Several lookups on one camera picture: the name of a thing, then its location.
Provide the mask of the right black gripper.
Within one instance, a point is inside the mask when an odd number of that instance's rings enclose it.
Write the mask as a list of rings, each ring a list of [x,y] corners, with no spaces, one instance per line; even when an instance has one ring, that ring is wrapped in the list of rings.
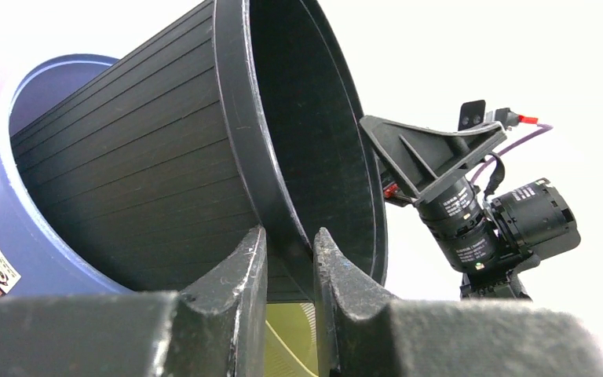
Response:
[[[417,211],[450,266],[484,273],[495,266],[499,241],[464,178],[506,140],[499,122],[446,132],[366,115],[360,128]]]

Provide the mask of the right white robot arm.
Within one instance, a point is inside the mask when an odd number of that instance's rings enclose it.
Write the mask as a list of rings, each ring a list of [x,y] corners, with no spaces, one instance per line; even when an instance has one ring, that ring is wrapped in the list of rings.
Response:
[[[418,211],[462,274],[461,298],[527,299],[518,274],[579,245],[576,218],[548,179],[497,195],[500,156],[485,188],[467,179],[505,140],[500,122],[445,132],[367,115],[360,127],[392,178],[386,198]]]

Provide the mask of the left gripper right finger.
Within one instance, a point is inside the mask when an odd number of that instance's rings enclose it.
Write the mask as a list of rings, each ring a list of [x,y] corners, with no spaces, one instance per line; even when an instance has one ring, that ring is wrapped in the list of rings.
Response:
[[[406,300],[327,229],[313,251],[321,376],[603,376],[603,345],[573,315],[518,300]]]

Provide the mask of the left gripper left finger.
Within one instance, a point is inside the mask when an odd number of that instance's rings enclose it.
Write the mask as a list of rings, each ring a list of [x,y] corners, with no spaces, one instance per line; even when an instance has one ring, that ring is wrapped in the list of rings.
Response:
[[[0,298],[0,376],[262,376],[267,236],[182,291]]]

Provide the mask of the blue plastic bin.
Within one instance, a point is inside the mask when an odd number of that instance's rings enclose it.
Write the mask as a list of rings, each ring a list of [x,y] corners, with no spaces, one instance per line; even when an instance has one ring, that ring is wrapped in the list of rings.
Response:
[[[0,85],[0,296],[122,294],[42,216],[20,177],[10,138],[117,58],[72,53],[25,63]]]

